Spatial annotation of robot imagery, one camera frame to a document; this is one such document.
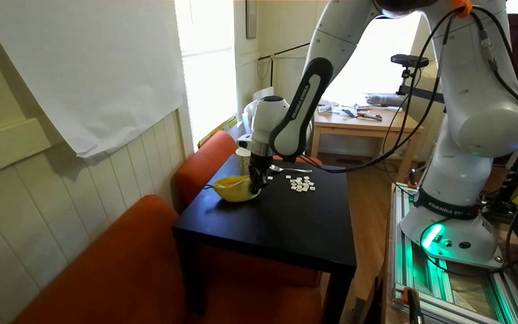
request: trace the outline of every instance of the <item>small table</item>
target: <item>small table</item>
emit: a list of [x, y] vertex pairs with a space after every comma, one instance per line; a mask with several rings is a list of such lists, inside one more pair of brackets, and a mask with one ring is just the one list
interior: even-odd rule
[[[239, 171], [239, 158], [232, 156], [210, 183], [228, 174], [239, 174]], [[320, 169], [313, 169], [307, 176], [315, 181], [315, 190], [295, 192], [289, 189], [286, 172], [279, 172], [255, 199], [246, 203], [223, 201], [212, 187], [205, 187], [183, 210], [172, 232], [192, 311], [205, 309], [198, 244], [214, 244], [329, 271], [322, 322], [336, 324], [340, 320], [356, 268], [347, 176]]]
[[[325, 133], [345, 135], [345, 136], [370, 136], [370, 138], [383, 138], [385, 135], [395, 138], [399, 135], [401, 124], [403, 124], [403, 113], [395, 113], [394, 109], [385, 109], [385, 108], [370, 108], [368, 113], [370, 115], [381, 115], [381, 120], [352, 118], [352, 117], [345, 117], [345, 115], [338, 115], [338, 113], [315, 113], [311, 156], [316, 158], [320, 136]], [[404, 127], [403, 127], [403, 138], [412, 129], [415, 129], [415, 126], [417, 126], [417, 120], [413, 120], [408, 115]], [[399, 171], [395, 176], [397, 181], [404, 181], [404, 178], [406, 178], [406, 172], [410, 169], [410, 163], [412, 163], [415, 149], [417, 149], [419, 136], [421, 136], [421, 127], [406, 142], [404, 154], [403, 154], [403, 160], [399, 163]]]

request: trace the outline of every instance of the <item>green light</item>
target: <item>green light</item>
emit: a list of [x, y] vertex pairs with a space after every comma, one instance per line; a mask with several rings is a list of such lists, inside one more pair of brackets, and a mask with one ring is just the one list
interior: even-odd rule
[[442, 232], [442, 225], [440, 223], [431, 225], [426, 232], [426, 237], [421, 243], [422, 248], [428, 250], [431, 246], [433, 239], [439, 235], [439, 232]]

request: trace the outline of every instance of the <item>white wall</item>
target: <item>white wall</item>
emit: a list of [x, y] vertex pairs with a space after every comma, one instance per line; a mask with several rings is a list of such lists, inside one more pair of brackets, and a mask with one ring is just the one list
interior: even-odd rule
[[140, 196], [172, 199], [171, 176], [189, 153], [185, 113], [176, 108], [111, 156], [83, 162], [0, 50], [0, 322], [11, 322]]
[[259, 30], [255, 39], [246, 39], [244, 1], [234, 0], [234, 30], [235, 30], [235, 79], [237, 79], [237, 113], [252, 100], [259, 90], [257, 57]]
[[[309, 43], [325, 0], [259, 1], [259, 54], [270, 55], [302, 43]], [[291, 100], [304, 66], [307, 48], [275, 57], [275, 93]], [[259, 64], [259, 84], [270, 82], [270, 61]]]

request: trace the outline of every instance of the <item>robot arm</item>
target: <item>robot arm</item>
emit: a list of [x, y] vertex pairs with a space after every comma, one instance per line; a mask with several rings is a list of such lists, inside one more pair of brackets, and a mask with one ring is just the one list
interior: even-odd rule
[[259, 104], [252, 140], [252, 190], [259, 190], [271, 151], [293, 160], [306, 144], [306, 127], [324, 90], [342, 70], [365, 27], [379, 10], [404, 14], [421, 9], [433, 28], [446, 117], [419, 187], [419, 198], [401, 230], [433, 257], [475, 266], [500, 266], [494, 232], [480, 216], [478, 196], [493, 158], [518, 149], [518, 81], [509, 59], [503, 1], [473, 0], [458, 14], [451, 0], [331, 0], [318, 21], [304, 75], [280, 117]]
[[345, 66], [367, 25], [379, 14], [372, 0], [331, 0], [313, 32], [307, 63], [289, 104], [262, 99], [257, 104], [252, 135], [252, 192], [266, 185], [271, 154], [295, 160], [306, 147], [306, 131], [325, 88]]

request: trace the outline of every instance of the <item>floor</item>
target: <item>floor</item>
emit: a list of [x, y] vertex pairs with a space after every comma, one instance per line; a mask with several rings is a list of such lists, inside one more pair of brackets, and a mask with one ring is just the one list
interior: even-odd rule
[[[325, 163], [352, 165], [352, 160], [342, 156], [324, 154], [320, 158]], [[390, 214], [390, 183], [394, 174], [395, 167], [385, 163], [347, 172], [358, 268], [345, 302], [343, 324], [356, 322], [356, 309], [360, 309], [358, 302], [367, 300], [374, 279], [381, 271]]]

